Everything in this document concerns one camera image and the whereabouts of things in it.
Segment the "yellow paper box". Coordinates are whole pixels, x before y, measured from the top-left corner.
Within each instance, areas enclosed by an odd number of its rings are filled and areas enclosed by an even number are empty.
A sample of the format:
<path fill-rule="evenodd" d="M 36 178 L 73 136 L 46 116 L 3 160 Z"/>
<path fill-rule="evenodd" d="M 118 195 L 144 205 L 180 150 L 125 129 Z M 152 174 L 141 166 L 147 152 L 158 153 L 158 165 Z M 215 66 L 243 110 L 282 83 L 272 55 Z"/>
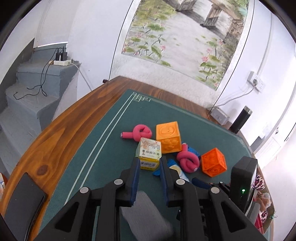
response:
<path fill-rule="evenodd" d="M 162 157 L 161 142 L 142 137 L 138 143 L 135 156 L 140 159 L 140 168 L 154 171 Z"/>

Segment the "dark orange rubber cube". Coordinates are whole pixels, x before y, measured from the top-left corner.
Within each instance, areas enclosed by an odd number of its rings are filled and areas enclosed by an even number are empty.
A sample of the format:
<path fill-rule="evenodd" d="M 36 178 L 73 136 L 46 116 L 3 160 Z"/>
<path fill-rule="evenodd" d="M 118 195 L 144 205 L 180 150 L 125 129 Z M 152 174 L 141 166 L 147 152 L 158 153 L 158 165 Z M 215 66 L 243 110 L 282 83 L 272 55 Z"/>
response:
<path fill-rule="evenodd" d="M 201 166 L 202 172 L 210 177 L 227 171 L 226 159 L 218 148 L 213 148 L 201 156 Z"/>

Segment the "grey knitted sock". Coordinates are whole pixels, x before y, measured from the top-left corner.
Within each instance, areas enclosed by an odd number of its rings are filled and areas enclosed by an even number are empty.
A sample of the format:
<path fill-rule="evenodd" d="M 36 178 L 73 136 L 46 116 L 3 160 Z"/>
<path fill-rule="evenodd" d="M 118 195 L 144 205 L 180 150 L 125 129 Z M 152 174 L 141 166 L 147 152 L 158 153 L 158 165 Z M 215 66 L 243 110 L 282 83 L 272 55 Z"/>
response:
<path fill-rule="evenodd" d="M 122 207 L 121 213 L 137 240 L 168 240 L 174 234 L 172 224 L 144 191 L 138 191 L 133 206 Z"/>

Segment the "blue cloth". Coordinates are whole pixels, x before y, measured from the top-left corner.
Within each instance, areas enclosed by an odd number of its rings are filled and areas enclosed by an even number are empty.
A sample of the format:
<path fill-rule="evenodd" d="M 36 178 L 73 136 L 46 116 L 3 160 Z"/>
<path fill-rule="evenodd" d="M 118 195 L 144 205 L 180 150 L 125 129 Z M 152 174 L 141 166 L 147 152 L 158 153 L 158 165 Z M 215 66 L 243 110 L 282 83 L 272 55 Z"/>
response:
<path fill-rule="evenodd" d="M 200 166 L 200 155 L 198 152 L 189 147 L 188 144 L 182 143 L 182 149 L 173 158 L 165 158 L 165 161 L 170 169 L 176 170 L 181 179 L 189 182 L 186 173 L 194 173 Z"/>

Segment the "blue snack packet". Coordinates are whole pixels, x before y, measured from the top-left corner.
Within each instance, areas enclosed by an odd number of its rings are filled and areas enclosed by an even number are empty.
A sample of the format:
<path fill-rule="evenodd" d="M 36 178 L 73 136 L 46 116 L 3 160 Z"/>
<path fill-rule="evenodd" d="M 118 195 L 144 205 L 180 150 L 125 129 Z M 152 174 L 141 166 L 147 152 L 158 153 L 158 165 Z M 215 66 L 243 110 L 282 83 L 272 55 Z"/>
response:
<path fill-rule="evenodd" d="M 185 180 L 187 182 L 190 182 L 189 178 L 185 175 L 185 173 L 182 171 L 180 166 L 178 166 L 177 164 L 174 164 L 174 165 L 171 165 L 169 168 L 172 169 L 172 170 L 177 171 L 178 176 L 179 176 L 180 179 L 183 179 L 183 180 Z"/>

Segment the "pink foam curler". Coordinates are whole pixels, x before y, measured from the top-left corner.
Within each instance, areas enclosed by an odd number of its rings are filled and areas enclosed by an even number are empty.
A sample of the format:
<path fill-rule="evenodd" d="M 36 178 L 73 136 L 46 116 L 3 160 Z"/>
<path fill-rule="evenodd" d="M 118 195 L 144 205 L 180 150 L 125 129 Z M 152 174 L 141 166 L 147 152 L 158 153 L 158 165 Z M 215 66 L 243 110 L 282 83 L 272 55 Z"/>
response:
<path fill-rule="evenodd" d="M 122 132 L 120 137 L 124 139 L 133 139 L 134 141 L 139 142 L 142 137 L 151 138 L 152 131 L 148 126 L 139 124 L 133 128 L 132 132 Z"/>
<path fill-rule="evenodd" d="M 198 170 L 200 166 L 199 157 L 198 152 L 186 143 L 182 143 L 182 150 L 177 154 L 180 167 L 187 173 L 194 173 Z"/>

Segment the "light orange rubber cube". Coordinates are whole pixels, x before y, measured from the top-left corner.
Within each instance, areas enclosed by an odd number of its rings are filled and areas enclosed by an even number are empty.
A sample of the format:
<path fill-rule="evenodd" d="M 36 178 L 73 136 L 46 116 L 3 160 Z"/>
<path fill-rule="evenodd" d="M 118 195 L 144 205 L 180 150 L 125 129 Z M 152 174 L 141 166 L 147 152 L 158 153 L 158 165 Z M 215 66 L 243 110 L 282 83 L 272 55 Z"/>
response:
<path fill-rule="evenodd" d="M 180 152 L 182 150 L 182 141 L 178 122 L 156 125 L 156 140 L 161 142 L 163 154 Z"/>

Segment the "green table mat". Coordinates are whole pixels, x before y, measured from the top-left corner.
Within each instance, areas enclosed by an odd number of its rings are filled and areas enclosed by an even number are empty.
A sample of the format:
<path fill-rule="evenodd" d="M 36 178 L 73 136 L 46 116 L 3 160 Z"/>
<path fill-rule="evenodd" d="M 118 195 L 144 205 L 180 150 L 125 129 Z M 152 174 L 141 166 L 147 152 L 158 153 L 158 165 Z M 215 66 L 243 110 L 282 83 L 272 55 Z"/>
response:
<path fill-rule="evenodd" d="M 228 130 L 128 90 L 65 170 L 37 240 L 264 240 L 257 161 Z"/>

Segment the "pastel fluffy toy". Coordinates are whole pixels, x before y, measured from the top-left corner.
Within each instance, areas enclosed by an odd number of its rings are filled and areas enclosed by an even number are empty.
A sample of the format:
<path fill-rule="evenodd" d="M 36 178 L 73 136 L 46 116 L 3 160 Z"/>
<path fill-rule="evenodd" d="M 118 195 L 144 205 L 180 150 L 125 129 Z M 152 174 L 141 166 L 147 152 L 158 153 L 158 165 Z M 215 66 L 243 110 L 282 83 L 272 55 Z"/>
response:
<path fill-rule="evenodd" d="M 271 197 L 268 192 L 257 192 L 257 195 L 255 197 L 255 201 L 259 203 L 260 205 L 260 212 L 266 211 L 272 204 Z"/>

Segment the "grey box device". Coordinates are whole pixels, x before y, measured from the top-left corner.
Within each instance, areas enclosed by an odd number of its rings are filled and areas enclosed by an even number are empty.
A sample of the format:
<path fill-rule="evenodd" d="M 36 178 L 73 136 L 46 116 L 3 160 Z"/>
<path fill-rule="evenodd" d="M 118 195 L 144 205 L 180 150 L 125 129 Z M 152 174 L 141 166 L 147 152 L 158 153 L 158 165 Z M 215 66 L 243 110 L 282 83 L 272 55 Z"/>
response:
<path fill-rule="evenodd" d="M 221 126 L 224 126 L 229 121 L 229 116 L 222 111 L 220 108 L 213 108 L 210 111 L 210 116 L 214 118 L 215 121 L 217 121 Z"/>

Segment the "black thermos bottle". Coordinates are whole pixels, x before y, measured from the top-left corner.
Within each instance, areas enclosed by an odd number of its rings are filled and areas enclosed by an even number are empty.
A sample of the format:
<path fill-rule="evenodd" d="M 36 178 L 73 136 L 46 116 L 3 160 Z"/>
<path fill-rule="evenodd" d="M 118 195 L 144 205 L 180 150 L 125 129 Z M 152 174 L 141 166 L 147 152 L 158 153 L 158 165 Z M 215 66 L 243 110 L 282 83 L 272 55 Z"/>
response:
<path fill-rule="evenodd" d="M 249 119 L 249 117 L 252 114 L 252 110 L 245 106 L 237 119 L 234 121 L 234 123 L 230 126 L 229 131 L 237 134 L 240 129 L 244 126 L 246 121 Z"/>

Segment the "black phone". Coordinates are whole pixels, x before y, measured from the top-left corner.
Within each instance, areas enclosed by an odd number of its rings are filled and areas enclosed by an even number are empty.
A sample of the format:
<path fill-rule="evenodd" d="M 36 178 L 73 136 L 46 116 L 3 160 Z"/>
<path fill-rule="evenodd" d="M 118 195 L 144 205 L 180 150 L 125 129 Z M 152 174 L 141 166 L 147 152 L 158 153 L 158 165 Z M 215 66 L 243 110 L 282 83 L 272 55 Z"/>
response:
<path fill-rule="evenodd" d="M 28 240 L 47 194 L 28 173 L 23 174 L 8 203 L 4 221 L 16 240 Z"/>

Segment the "landscape scroll painting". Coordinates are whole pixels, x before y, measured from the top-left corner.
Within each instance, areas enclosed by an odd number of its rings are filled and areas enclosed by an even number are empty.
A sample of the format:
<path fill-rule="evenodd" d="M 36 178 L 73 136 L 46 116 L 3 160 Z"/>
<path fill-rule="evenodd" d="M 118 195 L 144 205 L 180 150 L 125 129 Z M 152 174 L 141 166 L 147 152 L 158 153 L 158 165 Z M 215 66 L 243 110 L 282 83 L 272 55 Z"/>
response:
<path fill-rule="evenodd" d="M 211 106 L 238 63 L 254 7 L 254 1 L 133 1 L 110 75 Z"/>

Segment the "grey concrete stairs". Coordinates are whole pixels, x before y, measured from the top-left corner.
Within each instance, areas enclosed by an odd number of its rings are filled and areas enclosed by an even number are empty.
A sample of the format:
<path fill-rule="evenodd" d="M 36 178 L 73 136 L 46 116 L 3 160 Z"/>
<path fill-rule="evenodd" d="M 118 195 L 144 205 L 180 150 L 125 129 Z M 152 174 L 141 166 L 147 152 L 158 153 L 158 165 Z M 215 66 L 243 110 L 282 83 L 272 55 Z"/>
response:
<path fill-rule="evenodd" d="M 1 83 L 1 172 L 10 176 L 22 155 L 52 122 L 78 64 L 54 65 L 66 44 L 33 48 L 30 42 Z"/>

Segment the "white power strip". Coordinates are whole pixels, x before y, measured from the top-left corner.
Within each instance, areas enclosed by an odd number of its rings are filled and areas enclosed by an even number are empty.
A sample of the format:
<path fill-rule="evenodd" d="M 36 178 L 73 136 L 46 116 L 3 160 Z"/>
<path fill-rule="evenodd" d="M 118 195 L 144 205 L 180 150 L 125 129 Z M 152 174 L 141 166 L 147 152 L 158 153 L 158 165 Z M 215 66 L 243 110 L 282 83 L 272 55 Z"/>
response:
<path fill-rule="evenodd" d="M 64 61 L 54 60 L 53 64 L 56 66 L 68 66 L 68 65 L 71 65 L 71 62 L 72 62 L 71 60 L 64 60 Z"/>

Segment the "white wall socket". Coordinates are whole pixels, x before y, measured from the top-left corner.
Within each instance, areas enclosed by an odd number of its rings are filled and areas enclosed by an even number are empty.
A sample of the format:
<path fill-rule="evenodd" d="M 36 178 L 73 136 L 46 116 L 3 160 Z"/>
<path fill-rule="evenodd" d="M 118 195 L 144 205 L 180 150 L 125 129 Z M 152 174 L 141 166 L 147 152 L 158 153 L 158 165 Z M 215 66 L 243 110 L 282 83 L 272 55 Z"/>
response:
<path fill-rule="evenodd" d="M 265 89 L 265 83 L 253 71 L 249 73 L 247 81 L 260 93 Z"/>

